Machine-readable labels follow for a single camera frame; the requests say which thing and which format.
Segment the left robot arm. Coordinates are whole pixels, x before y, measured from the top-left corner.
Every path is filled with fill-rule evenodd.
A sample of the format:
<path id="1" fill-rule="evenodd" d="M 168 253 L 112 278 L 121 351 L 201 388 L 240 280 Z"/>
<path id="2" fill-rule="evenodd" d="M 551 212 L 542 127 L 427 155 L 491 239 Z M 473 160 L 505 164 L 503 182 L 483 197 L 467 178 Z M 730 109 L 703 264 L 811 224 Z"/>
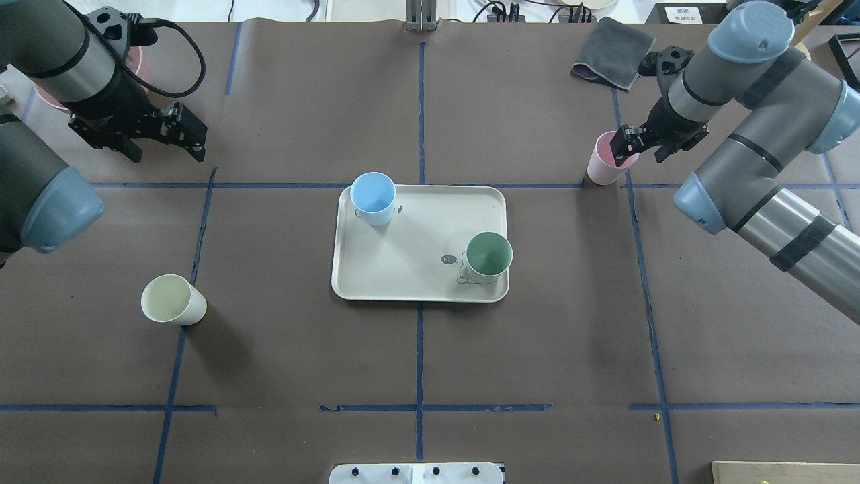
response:
<path id="1" fill-rule="evenodd" d="M 181 99 L 206 74 L 202 49 L 169 19 L 110 6 L 80 12 L 67 1 L 2 2 L 2 70 L 25 77 L 56 104 L 48 128 L 2 105 L 2 264 L 22 250 L 55 252 L 89 229 L 105 210 L 101 196 L 56 150 L 51 135 L 61 114 L 67 128 L 95 150 L 142 160 L 141 140 L 206 156 L 207 126 Z M 183 91 L 160 89 L 136 73 L 130 55 L 157 42 L 157 30 L 184 37 L 198 76 Z"/>

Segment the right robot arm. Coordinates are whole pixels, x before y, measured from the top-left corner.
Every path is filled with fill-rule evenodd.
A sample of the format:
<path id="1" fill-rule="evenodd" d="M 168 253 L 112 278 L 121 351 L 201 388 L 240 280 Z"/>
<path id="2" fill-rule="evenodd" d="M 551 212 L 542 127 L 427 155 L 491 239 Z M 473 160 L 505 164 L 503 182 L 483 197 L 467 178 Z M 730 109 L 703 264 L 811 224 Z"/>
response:
<path id="1" fill-rule="evenodd" d="M 777 4 L 740 4 L 714 28 L 641 126 L 611 140 L 620 165 L 656 148 L 663 161 L 707 134 L 728 102 L 749 115 L 677 190 L 679 211 L 709 233 L 731 229 L 781 272 L 858 321 L 858 236 L 777 176 L 802 152 L 823 154 L 858 129 L 858 93 L 791 45 L 795 25 Z"/>

